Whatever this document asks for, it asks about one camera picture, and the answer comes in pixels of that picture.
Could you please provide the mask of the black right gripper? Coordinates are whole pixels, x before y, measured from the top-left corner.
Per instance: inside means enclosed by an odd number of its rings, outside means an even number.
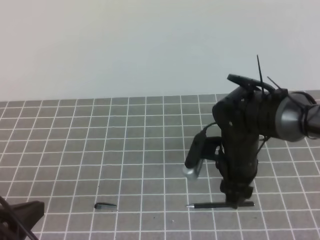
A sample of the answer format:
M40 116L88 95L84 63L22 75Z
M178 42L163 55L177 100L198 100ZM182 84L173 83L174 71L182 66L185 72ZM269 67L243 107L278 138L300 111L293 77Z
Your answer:
M220 191L231 208L252 207L250 186L258 171L259 137L276 137L277 90L267 86L247 90L237 87L212 108L212 115L221 129L224 163Z

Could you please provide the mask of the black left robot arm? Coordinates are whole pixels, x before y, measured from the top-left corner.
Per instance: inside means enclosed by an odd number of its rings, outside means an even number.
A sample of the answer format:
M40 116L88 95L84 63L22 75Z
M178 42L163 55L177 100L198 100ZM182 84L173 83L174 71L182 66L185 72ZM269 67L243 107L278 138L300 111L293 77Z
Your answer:
M33 227L45 214L45 203L30 201L19 204L9 204L0 198L0 238L2 240L36 240Z

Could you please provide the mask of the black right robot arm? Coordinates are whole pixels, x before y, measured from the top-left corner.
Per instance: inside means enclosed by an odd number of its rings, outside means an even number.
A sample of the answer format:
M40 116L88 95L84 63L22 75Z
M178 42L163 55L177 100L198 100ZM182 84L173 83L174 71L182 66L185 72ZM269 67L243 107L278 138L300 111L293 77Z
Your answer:
M221 130L217 164L222 175L220 190L225 201L236 209L253 192L251 183L258 172L260 136L288 142L304 137L319 138L316 101L307 93L278 88L262 92L259 88L238 87L212 108L215 123Z

